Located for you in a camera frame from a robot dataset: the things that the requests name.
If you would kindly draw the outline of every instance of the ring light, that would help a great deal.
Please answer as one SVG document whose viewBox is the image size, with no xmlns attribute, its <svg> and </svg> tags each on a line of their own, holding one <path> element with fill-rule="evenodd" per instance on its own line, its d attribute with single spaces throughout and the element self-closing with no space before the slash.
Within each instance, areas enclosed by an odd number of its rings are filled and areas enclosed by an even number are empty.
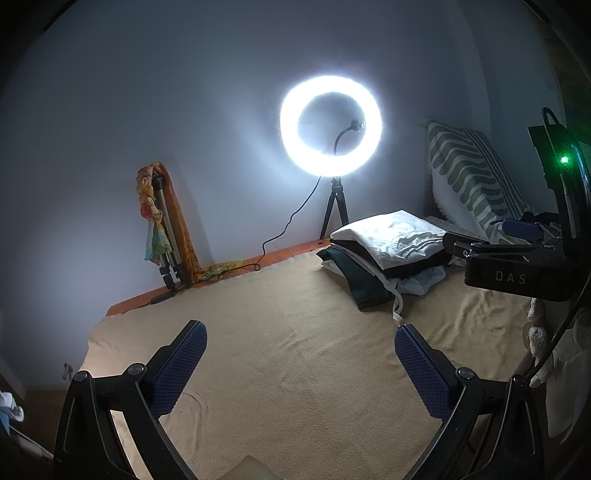
<svg viewBox="0 0 591 480">
<path fill-rule="evenodd" d="M 342 93 L 355 100 L 365 116 L 365 135 L 353 151 L 345 155 L 327 155 L 306 145 L 298 134 L 298 122 L 304 108 L 317 96 Z M 382 134 L 382 117 L 374 97 L 353 80 L 322 76 L 300 83 L 290 91 L 281 107 L 281 138 L 291 159 L 305 171 L 327 177 L 342 176 L 369 160 Z"/>
</svg>

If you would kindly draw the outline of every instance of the black tripod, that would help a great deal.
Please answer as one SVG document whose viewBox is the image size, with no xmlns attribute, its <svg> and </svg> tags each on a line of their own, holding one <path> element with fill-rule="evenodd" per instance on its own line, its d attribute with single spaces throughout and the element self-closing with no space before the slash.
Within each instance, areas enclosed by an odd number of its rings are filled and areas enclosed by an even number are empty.
<svg viewBox="0 0 591 480">
<path fill-rule="evenodd" d="M 326 229 L 329 225 L 330 214 L 335 204 L 339 208 L 340 223 L 345 226 L 349 224 L 349 217 L 347 215 L 347 205 L 345 203 L 345 194 L 343 193 L 343 185 L 340 182 L 340 177 L 332 178 L 332 192 L 329 197 L 329 204 L 326 206 L 326 213 L 324 214 L 324 222 L 322 223 L 322 232 L 320 233 L 320 239 L 322 240 L 326 235 Z"/>
<path fill-rule="evenodd" d="M 358 122 L 353 120 L 351 122 L 351 126 L 345 128 L 339 136 L 335 140 L 335 146 L 333 148 L 333 155 L 336 156 L 336 146 L 339 143 L 340 137 L 345 135 L 350 130 L 354 130 L 355 132 L 361 132 L 365 129 L 365 124 L 363 122 Z M 349 216 L 347 215 L 347 205 L 345 203 L 345 194 L 343 193 L 343 185 L 340 182 L 340 177 L 333 177 L 332 178 L 332 191 L 329 197 L 329 204 L 326 206 L 326 213 L 324 214 L 324 222 L 322 223 L 322 231 L 320 233 L 320 239 L 322 240 L 326 235 L 326 229 L 329 225 L 330 214 L 332 213 L 333 206 L 336 204 L 339 208 L 339 216 L 340 216 L 340 223 L 345 226 L 349 224 Z"/>
<path fill-rule="evenodd" d="M 154 188 L 154 199 L 158 210 L 162 212 L 162 220 L 164 222 L 164 231 L 170 241 L 171 252 L 160 255 L 160 274 L 164 280 L 164 284 L 168 289 L 164 293 L 155 296 L 150 300 L 151 304 L 159 303 L 163 300 L 167 300 L 174 297 L 177 292 L 177 285 L 173 279 L 170 268 L 172 267 L 176 277 L 183 283 L 185 288 L 191 286 L 191 278 L 187 272 L 187 268 L 181 257 L 180 250 L 178 249 L 177 241 L 174 237 L 173 226 L 170 221 L 168 207 L 164 198 L 164 188 L 166 185 L 166 177 L 159 173 L 154 173 L 152 177 L 152 187 Z"/>
</svg>

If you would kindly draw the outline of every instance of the white drawstring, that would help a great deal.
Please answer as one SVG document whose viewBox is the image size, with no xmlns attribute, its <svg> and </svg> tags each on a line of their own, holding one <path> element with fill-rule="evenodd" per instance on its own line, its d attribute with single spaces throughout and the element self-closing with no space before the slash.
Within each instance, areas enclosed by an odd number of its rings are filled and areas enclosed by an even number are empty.
<svg viewBox="0 0 591 480">
<path fill-rule="evenodd" d="M 402 325 L 404 325 L 404 319 L 400 316 L 403 305 L 402 295 L 400 295 L 398 290 L 396 290 L 395 288 L 393 288 L 390 291 L 394 295 L 394 303 L 392 304 L 392 318 L 394 319 L 396 325 L 400 328 Z"/>
</svg>

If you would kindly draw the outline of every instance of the stack of clothes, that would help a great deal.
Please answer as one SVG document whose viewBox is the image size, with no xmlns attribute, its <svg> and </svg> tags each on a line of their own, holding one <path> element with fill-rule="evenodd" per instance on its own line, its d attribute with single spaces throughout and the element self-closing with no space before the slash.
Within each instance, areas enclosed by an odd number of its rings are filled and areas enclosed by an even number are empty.
<svg viewBox="0 0 591 480">
<path fill-rule="evenodd" d="M 350 223 L 330 236 L 317 255 L 344 277 L 360 309 L 394 300 L 402 324 L 401 293 L 425 295 L 445 278 L 452 256 L 443 250 L 445 230 L 403 210 Z"/>
</svg>

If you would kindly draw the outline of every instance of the pillow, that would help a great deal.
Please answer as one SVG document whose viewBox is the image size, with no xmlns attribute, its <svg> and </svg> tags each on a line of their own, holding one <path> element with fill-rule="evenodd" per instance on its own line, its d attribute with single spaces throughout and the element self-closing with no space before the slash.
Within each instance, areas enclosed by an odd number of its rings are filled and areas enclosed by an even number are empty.
<svg viewBox="0 0 591 480">
<path fill-rule="evenodd" d="M 433 196 L 441 212 L 491 243 L 516 243 L 503 235 L 501 222 L 519 220 L 529 208 L 486 137 L 428 120 L 427 138 Z"/>
</svg>

